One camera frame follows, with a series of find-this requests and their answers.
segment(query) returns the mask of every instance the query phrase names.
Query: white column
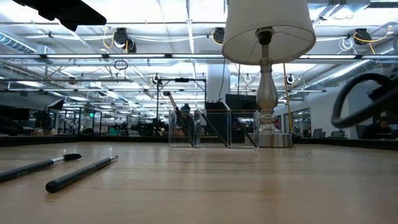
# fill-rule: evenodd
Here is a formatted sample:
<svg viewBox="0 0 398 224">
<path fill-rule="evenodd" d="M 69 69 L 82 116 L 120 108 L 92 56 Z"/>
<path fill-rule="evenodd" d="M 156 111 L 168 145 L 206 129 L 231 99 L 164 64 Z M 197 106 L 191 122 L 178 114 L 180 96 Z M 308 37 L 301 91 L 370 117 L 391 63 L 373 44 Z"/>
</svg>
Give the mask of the white column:
<svg viewBox="0 0 398 224">
<path fill-rule="evenodd" d="M 229 64 L 208 65 L 207 71 L 207 100 L 216 102 L 221 97 L 225 100 L 225 94 L 229 94 L 230 87 Z"/>
</svg>

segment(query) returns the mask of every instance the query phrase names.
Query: wall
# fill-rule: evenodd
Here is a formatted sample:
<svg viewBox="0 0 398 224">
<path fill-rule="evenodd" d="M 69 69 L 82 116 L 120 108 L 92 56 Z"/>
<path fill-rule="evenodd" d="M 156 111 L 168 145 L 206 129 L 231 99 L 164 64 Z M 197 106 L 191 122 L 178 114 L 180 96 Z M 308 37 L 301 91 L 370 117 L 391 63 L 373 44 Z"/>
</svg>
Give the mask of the wall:
<svg viewBox="0 0 398 224">
<path fill-rule="evenodd" d="M 337 95 L 345 84 L 346 82 L 340 83 L 340 85 L 337 87 L 326 88 L 326 93 L 310 93 L 308 96 L 305 97 L 305 101 L 292 101 L 290 102 L 290 109 L 293 112 L 305 108 L 310 108 L 312 133 L 314 129 L 322 128 L 323 131 L 326 131 L 326 137 L 328 137 L 331 135 L 332 131 L 338 130 L 333 125 L 331 125 L 330 120 Z M 348 116 L 349 114 L 353 114 L 358 110 L 364 108 L 365 106 L 369 105 L 372 101 L 368 97 L 368 93 L 372 92 L 377 87 L 378 85 L 375 82 L 361 83 L 354 87 L 344 102 L 341 116 Z M 283 123 L 283 114 L 286 113 L 287 106 L 278 106 L 275 109 L 274 116 L 282 115 L 282 127 L 285 125 Z M 373 119 L 371 118 L 361 123 L 361 125 L 369 125 L 372 122 Z M 347 138 L 358 139 L 355 126 L 344 129 L 344 131 L 347 135 Z"/>
<path fill-rule="evenodd" d="M 338 86 L 326 88 L 326 93 L 310 93 L 308 96 L 305 97 L 305 101 L 291 101 L 290 109 L 293 112 L 305 108 L 310 108 L 312 133 L 314 129 L 322 128 L 323 131 L 326 131 L 326 136 L 330 136 L 332 131 L 338 131 L 337 128 L 331 125 L 330 120 L 333 105 L 340 90 L 341 87 Z M 288 113 L 287 106 L 278 106 L 275 109 L 274 116 L 282 115 L 283 117 L 283 114 L 286 113 Z M 341 115 L 346 116 L 347 114 L 348 101 L 346 100 Z M 345 131 L 347 135 L 350 134 L 348 129 Z"/>
</svg>

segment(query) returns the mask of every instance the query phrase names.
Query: chair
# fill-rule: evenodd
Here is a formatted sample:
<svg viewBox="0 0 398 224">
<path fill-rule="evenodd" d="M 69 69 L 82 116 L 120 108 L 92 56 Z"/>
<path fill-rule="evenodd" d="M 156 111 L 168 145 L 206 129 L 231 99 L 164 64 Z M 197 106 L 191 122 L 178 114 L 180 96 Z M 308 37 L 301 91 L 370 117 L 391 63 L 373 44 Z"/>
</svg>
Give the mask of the chair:
<svg viewBox="0 0 398 224">
<path fill-rule="evenodd" d="M 357 125 L 355 126 L 356 128 L 356 134 L 358 135 L 358 139 L 362 139 L 362 134 L 366 128 L 366 125 Z"/>
<path fill-rule="evenodd" d="M 321 138 L 322 128 L 314 129 L 312 138 Z"/>
<path fill-rule="evenodd" d="M 332 138 L 344 138 L 345 132 L 344 131 L 332 131 L 331 137 Z"/>
</svg>

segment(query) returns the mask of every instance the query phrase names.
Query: ceiling light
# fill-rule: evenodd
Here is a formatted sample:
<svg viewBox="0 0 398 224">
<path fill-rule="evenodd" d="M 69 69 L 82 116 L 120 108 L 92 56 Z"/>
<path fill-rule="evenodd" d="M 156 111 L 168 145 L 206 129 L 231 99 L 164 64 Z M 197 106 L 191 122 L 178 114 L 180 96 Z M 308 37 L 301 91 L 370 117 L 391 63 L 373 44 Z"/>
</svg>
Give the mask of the ceiling light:
<svg viewBox="0 0 398 224">
<path fill-rule="evenodd" d="M 74 89 L 44 89 L 43 91 L 75 91 Z"/>
<path fill-rule="evenodd" d="M 43 84 L 37 83 L 37 82 L 28 82 L 28 81 L 19 81 L 18 83 L 27 85 L 27 86 L 32 86 L 32 87 L 43 87 Z"/>
<path fill-rule="evenodd" d="M 224 58 L 221 54 L 173 54 L 172 58 Z"/>
<path fill-rule="evenodd" d="M 106 92 L 104 92 L 104 93 L 105 93 L 106 95 L 108 95 L 108 96 L 114 98 L 114 99 L 118 99 L 118 98 L 119 98 L 119 95 L 117 95 L 117 94 L 114 93 L 113 91 L 106 91 Z"/>
<path fill-rule="evenodd" d="M 48 58 L 102 58 L 102 55 L 98 54 L 87 54 L 87 55 L 81 55 L 81 54 L 73 54 L 73 55 L 47 55 Z"/>
<path fill-rule="evenodd" d="M 164 54 L 110 54 L 110 58 L 164 58 Z"/>
<path fill-rule="evenodd" d="M 77 100 L 77 101 L 87 101 L 87 98 L 84 97 L 79 97 L 79 96 L 69 96 L 69 98 L 73 99 L 73 100 Z"/>
<path fill-rule="evenodd" d="M 362 59 L 398 59 L 398 55 L 363 55 Z"/>
<path fill-rule="evenodd" d="M 54 96 L 59 96 L 59 97 L 64 97 L 62 94 L 56 93 L 56 92 L 50 92 L 51 94 L 53 94 Z"/>
<path fill-rule="evenodd" d="M 354 59 L 356 55 L 309 55 L 309 59 Z"/>
<path fill-rule="evenodd" d="M 40 58 L 37 54 L 24 54 L 24 55 L 0 55 L 0 58 Z"/>
</svg>

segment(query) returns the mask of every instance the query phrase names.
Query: wooden tabletop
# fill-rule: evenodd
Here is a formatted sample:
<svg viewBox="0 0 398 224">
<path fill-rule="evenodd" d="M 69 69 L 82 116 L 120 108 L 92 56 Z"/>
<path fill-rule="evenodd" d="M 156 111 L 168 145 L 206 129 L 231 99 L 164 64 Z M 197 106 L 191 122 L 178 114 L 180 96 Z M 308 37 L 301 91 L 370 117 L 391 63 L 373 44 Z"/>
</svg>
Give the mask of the wooden tabletop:
<svg viewBox="0 0 398 224">
<path fill-rule="evenodd" d="M 0 148 L 0 170 L 79 161 L 0 184 L 0 223 L 397 223 L 398 152 L 338 146 L 226 151 L 78 142 Z M 119 160 L 59 193 L 45 184 Z"/>
</svg>

